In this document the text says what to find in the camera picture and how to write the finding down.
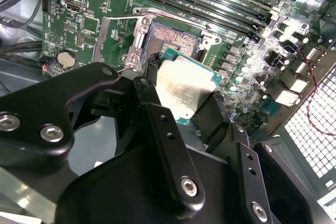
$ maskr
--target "silver screw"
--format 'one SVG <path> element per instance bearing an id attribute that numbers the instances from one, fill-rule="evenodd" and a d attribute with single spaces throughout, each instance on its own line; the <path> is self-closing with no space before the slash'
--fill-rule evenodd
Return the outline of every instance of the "silver screw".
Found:
<path id="1" fill-rule="evenodd" d="M 48 142 L 56 143 L 64 137 L 63 130 L 55 125 L 48 125 L 42 128 L 40 136 Z"/>
<path id="2" fill-rule="evenodd" d="M 113 75 L 113 73 L 112 73 L 112 71 L 110 69 L 102 68 L 102 70 L 103 70 L 103 73 L 107 74 L 108 76 L 112 76 Z"/>
<path id="3" fill-rule="evenodd" d="M 143 18 L 142 19 L 142 23 L 145 25 L 145 26 L 147 26 L 147 25 L 149 25 L 149 23 L 150 23 L 150 20 L 149 20 L 149 18 Z"/>
<path id="4" fill-rule="evenodd" d="M 265 149 L 266 149 L 268 152 L 272 152 L 272 148 L 269 147 L 267 144 L 265 144 Z"/>
<path id="5" fill-rule="evenodd" d="M 14 115 L 0 115 L 0 131 L 13 131 L 19 128 L 20 119 Z"/>
<path id="6" fill-rule="evenodd" d="M 237 128 L 240 132 L 244 132 L 244 129 L 243 129 L 240 125 L 236 124 L 236 128 Z"/>
<path id="7" fill-rule="evenodd" d="M 267 221 L 267 214 L 265 212 L 265 210 L 261 207 L 261 205 L 259 205 L 256 202 L 252 202 L 252 211 L 253 213 L 258 217 L 258 219 L 261 222 L 266 222 Z"/>
<path id="8" fill-rule="evenodd" d="M 197 186 L 195 182 L 193 182 L 189 178 L 182 178 L 181 179 L 181 186 L 184 192 L 190 196 L 190 197 L 195 197 L 197 194 Z"/>

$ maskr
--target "red cable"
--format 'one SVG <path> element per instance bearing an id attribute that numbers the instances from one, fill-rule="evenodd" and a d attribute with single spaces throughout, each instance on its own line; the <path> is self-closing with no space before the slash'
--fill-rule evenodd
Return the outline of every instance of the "red cable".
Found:
<path id="1" fill-rule="evenodd" d="M 307 118 L 308 118 L 308 122 L 309 124 L 315 129 L 317 130 L 318 132 L 324 134 L 324 135 L 328 135 L 328 136 L 336 136 L 336 134 L 334 133 L 331 133 L 331 132 L 325 132 L 325 131 L 322 131 L 320 130 L 311 120 L 310 118 L 310 104 L 311 102 L 314 100 L 314 96 L 318 93 L 318 89 L 319 89 L 319 85 L 316 81 L 316 77 L 315 77 L 315 74 L 314 74 L 314 70 L 313 68 L 311 67 L 311 64 L 310 64 L 310 61 L 303 55 L 303 53 L 300 51 L 300 49 L 298 48 L 297 49 L 297 52 L 299 53 L 300 56 L 302 56 L 305 61 L 306 61 L 306 64 L 308 66 L 308 69 L 309 69 L 309 73 L 314 81 L 314 89 L 313 89 L 313 94 L 311 95 L 310 97 L 310 100 L 308 100 L 308 104 L 307 104 Z"/>

